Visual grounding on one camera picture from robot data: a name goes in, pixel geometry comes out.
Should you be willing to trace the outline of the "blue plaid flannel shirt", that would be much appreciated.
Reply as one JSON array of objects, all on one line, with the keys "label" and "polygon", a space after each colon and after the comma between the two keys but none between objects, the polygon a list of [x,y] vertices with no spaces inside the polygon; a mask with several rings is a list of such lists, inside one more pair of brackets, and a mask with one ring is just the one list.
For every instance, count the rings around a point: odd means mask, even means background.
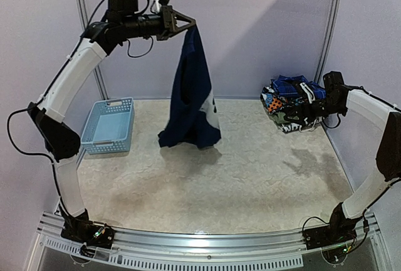
[{"label": "blue plaid flannel shirt", "polygon": [[306,92],[301,88],[302,83],[313,92],[316,99],[320,100],[326,97],[326,91],[323,87],[313,81],[308,81],[303,75],[296,77],[280,75],[278,78],[271,80],[271,87],[279,96],[299,98],[306,96]]}]

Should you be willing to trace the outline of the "navy cartoon print t-shirt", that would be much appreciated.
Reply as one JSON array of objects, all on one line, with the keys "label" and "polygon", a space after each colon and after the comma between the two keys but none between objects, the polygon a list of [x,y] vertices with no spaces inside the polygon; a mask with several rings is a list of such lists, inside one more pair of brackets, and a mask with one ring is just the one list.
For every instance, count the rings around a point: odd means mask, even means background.
[{"label": "navy cartoon print t-shirt", "polygon": [[172,86],[169,120],[158,137],[160,147],[186,142],[199,149],[212,147],[221,139],[211,78],[197,26],[185,34]]}]

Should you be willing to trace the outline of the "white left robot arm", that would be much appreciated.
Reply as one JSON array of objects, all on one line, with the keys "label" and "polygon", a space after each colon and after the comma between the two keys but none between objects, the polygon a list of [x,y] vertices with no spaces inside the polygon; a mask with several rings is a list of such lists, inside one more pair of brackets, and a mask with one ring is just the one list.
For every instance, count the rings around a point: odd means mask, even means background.
[{"label": "white left robot arm", "polygon": [[109,12],[101,21],[87,26],[55,79],[36,103],[29,105],[29,116],[44,138],[52,158],[61,210],[69,224],[69,232],[79,242],[93,237],[87,224],[88,213],[81,197],[77,160],[81,148],[80,136],[65,122],[65,115],[89,74],[112,51],[133,38],[155,37],[165,41],[195,26],[196,20],[162,6],[157,14],[124,15]]}]

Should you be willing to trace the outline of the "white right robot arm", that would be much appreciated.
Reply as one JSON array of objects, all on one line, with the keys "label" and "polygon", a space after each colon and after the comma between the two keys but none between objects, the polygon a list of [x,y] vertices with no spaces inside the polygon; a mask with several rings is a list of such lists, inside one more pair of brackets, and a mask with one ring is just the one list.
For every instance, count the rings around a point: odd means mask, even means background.
[{"label": "white right robot arm", "polygon": [[[352,169],[361,182],[353,184],[350,196],[340,201],[331,214],[330,225],[324,230],[328,243],[338,243],[348,233],[348,226],[361,220],[364,212],[386,193],[390,185],[400,179],[400,108],[366,91],[363,87],[333,85],[324,100],[303,104],[296,109],[300,116],[340,115],[344,118],[336,128],[345,140],[345,147],[328,136],[345,167]],[[345,118],[359,118],[362,126],[348,124]]]}]

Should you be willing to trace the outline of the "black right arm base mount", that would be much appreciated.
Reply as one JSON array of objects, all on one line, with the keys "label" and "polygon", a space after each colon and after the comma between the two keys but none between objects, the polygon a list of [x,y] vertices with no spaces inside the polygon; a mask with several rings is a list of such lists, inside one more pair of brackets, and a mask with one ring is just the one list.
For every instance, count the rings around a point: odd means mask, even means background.
[{"label": "black right arm base mount", "polygon": [[364,209],[362,214],[356,218],[348,218],[345,216],[342,204],[340,203],[334,208],[329,222],[324,221],[322,226],[305,228],[307,222],[315,218],[315,216],[308,218],[304,222],[301,232],[308,250],[345,243],[349,240],[356,242],[357,232],[355,228],[357,223],[363,220],[365,225],[368,224],[365,218],[367,209]]}]

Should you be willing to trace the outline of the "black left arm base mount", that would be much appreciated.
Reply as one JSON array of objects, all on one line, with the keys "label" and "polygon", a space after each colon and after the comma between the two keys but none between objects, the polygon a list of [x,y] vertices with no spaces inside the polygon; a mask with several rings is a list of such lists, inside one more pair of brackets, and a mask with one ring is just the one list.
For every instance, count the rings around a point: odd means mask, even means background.
[{"label": "black left arm base mount", "polygon": [[107,224],[98,224],[89,220],[88,211],[76,217],[61,210],[64,219],[61,237],[91,247],[111,249],[116,231]]}]

